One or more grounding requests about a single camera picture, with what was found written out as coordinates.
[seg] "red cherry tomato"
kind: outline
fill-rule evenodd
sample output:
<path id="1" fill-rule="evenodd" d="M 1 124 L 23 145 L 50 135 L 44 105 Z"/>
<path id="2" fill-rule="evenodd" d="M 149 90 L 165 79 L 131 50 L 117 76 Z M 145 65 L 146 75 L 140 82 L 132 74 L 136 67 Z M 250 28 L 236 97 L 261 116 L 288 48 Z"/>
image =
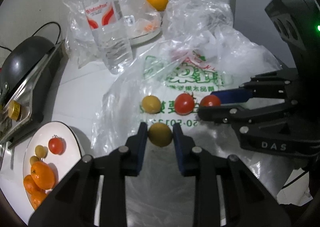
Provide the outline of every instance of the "red cherry tomato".
<path id="1" fill-rule="evenodd" d="M 48 147 L 51 153 L 53 154 L 62 154 L 63 153 L 63 141 L 61 138 L 54 137 L 49 140 Z"/>
<path id="2" fill-rule="evenodd" d="M 220 106 L 220 105 L 221 105 L 221 100 L 215 95 L 205 96 L 200 101 L 200 106 L 213 107 L 213 106 Z"/>
<path id="3" fill-rule="evenodd" d="M 180 94 L 174 101 L 174 109 L 179 115 L 190 114 L 195 107 L 193 96 L 188 93 Z"/>

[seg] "orange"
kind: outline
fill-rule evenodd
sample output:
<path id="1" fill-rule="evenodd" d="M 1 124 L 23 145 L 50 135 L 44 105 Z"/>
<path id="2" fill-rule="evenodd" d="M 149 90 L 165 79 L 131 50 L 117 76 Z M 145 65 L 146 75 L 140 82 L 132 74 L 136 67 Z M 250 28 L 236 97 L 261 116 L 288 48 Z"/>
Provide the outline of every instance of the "orange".
<path id="1" fill-rule="evenodd" d="M 36 191 L 42 191 L 35 183 L 35 181 L 32 179 L 31 175 L 27 175 L 24 179 L 23 179 L 23 186 L 26 189 L 26 191 L 29 194 L 33 194 Z"/>
<path id="2" fill-rule="evenodd" d="M 164 11 L 169 0 L 147 0 L 157 11 Z"/>
<path id="3" fill-rule="evenodd" d="M 47 196 L 44 192 L 34 192 L 30 199 L 33 209 L 36 210 Z"/>
<path id="4" fill-rule="evenodd" d="M 52 189 L 55 184 L 54 172 L 46 163 L 38 161 L 31 166 L 31 177 L 36 185 L 44 190 Z"/>

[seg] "small yellow fruit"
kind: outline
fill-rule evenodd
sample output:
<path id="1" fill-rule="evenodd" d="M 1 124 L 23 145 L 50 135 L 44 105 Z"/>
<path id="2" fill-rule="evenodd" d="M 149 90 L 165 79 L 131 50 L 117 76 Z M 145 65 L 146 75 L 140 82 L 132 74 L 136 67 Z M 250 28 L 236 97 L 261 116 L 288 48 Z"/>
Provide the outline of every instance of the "small yellow fruit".
<path id="1" fill-rule="evenodd" d="M 41 159 L 41 158 L 45 158 L 45 156 L 47 155 L 47 150 L 42 145 L 37 145 L 35 149 L 35 153 L 36 153 L 36 156 L 39 159 Z"/>
<path id="2" fill-rule="evenodd" d="M 35 162 L 38 162 L 39 158 L 37 156 L 30 157 L 30 165 L 33 165 Z"/>
<path id="3" fill-rule="evenodd" d="M 161 102 L 153 95 L 145 96 L 141 102 L 141 106 L 149 114 L 157 114 L 161 111 Z"/>
<path id="4" fill-rule="evenodd" d="M 157 11 L 164 11 L 169 0 L 147 0 Z"/>
<path id="5" fill-rule="evenodd" d="M 164 147 L 171 143 L 172 132 L 166 124 L 157 122 L 150 127 L 148 137 L 152 144 Z"/>

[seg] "plastic water bottle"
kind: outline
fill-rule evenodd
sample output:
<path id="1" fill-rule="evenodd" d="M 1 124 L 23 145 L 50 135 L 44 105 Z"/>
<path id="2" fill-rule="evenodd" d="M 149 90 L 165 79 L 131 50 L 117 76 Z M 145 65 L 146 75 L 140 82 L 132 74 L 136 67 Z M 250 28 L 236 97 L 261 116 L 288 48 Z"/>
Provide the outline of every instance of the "plastic water bottle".
<path id="1" fill-rule="evenodd" d="M 82 0 L 92 35 L 111 73 L 118 74 L 132 62 L 119 0 Z"/>

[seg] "clear plastic wrap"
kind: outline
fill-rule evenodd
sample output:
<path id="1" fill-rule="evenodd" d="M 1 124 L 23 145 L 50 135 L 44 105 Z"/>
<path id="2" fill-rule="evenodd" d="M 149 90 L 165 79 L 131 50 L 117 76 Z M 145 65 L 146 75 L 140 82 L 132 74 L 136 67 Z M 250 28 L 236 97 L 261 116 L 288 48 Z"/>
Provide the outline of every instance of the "clear plastic wrap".
<path id="1" fill-rule="evenodd" d="M 160 13 L 146 0 L 120 0 L 129 38 L 145 35 L 161 27 Z"/>
<path id="2" fill-rule="evenodd" d="M 64 4 L 70 10 L 65 49 L 69 59 L 80 69 L 89 62 L 100 60 L 101 53 L 93 39 L 80 0 L 64 0 Z"/>
<path id="3" fill-rule="evenodd" d="M 212 154 L 221 157 L 227 157 L 232 153 L 238 155 L 268 190 L 276 195 L 292 169 L 288 159 L 242 150 L 230 126 L 218 126 L 197 119 L 197 105 L 202 97 L 211 91 L 238 87 L 234 81 L 226 81 L 225 78 L 229 75 L 223 71 L 224 66 L 220 66 L 221 72 L 216 70 L 215 66 L 219 65 L 219 60 L 224 61 L 220 54 L 233 56 L 235 62 L 239 62 L 239 58 L 246 58 L 246 55 L 244 48 L 239 45 L 241 36 L 236 37 L 236 32 L 235 40 L 229 36 L 225 42 L 228 44 L 222 45 L 226 48 L 218 43 L 221 39 L 215 37 L 218 32 L 217 35 L 212 35 L 220 26 L 226 23 L 232 24 L 230 8 L 225 6 L 223 9 L 226 12 L 223 12 L 220 4 L 214 8 L 215 4 L 210 3 L 210 11 L 206 12 L 208 3 L 205 1 L 190 0 L 190 2 L 194 3 L 187 4 L 186 0 L 181 0 L 180 8 L 179 0 L 172 0 L 169 3 L 168 27 L 172 29 L 165 32 L 167 40 L 162 39 L 152 46 L 144 46 L 143 49 L 146 51 L 136 58 L 103 96 L 102 107 L 96 113 L 97 119 L 92 128 L 93 154 L 106 155 L 124 145 L 130 135 L 136 134 L 141 121 L 147 122 L 149 126 L 155 122 L 162 122 L 171 128 L 174 123 L 180 123 L 186 135 L 193 137 L 197 145 L 206 148 Z M 190 9 L 183 10 L 182 5 Z M 192 29 L 195 23 L 193 18 L 188 18 L 188 12 L 194 12 L 194 8 L 199 11 L 202 6 L 202 11 L 206 13 L 203 15 L 194 13 L 201 18 L 199 25 Z M 247 45 L 247 39 L 243 39 L 243 43 Z M 242 57 L 238 58 L 237 47 Z M 248 50 L 261 55 L 264 48 L 254 45 Z M 259 61 L 261 63 L 257 69 L 262 69 L 263 72 L 280 67 L 279 64 L 274 65 L 273 59 L 271 63 L 268 58 L 259 58 Z M 244 66 L 247 64 L 242 62 L 238 69 L 239 73 L 225 70 L 237 74 L 239 79 L 236 82 L 243 83 L 247 77 L 247 73 L 241 75 L 241 71 L 246 71 Z M 194 111 L 187 116 L 177 115 L 173 107 L 175 98 L 183 91 L 192 92 L 197 103 Z M 147 95 L 155 95 L 162 101 L 159 114 L 146 114 L 140 108 L 141 100 Z M 247 106 L 256 108 L 273 103 L 261 100 L 248 102 Z M 275 168 L 281 166 L 284 169 L 276 172 Z M 173 143 L 159 148 L 148 141 L 140 175 L 136 178 L 126 177 L 128 226 L 191 226 L 194 190 L 195 179 L 182 177 L 178 170 Z"/>
<path id="4" fill-rule="evenodd" d="M 146 0 L 120 0 L 129 39 L 161 28 L 161 16 Z M 92 36 L 81 0 L 64 0 L 69 8 L 65 48 L 69 59 L 83 67 L 102 56 Z"/>
<path id="5" fill-rule="evenodd" d="M 252 75 L 281 69 L 278 60 L 267 48 L 251 42 L 228 25 L 217 26 L 214 37 L 218 60 L 216 69 L 233 75 L 235 84 L 249 81 Z"/>
<path id="6" fill-rule="evenodd" d="M 204 0 L 170 0 L 166 8 L 166 39 L 177 39 L 190 34 L 200 35 L 209 31 L 214 33 L 218 25 L 233 26 L 230 5 L 223 2 L 206 2 Z"/>

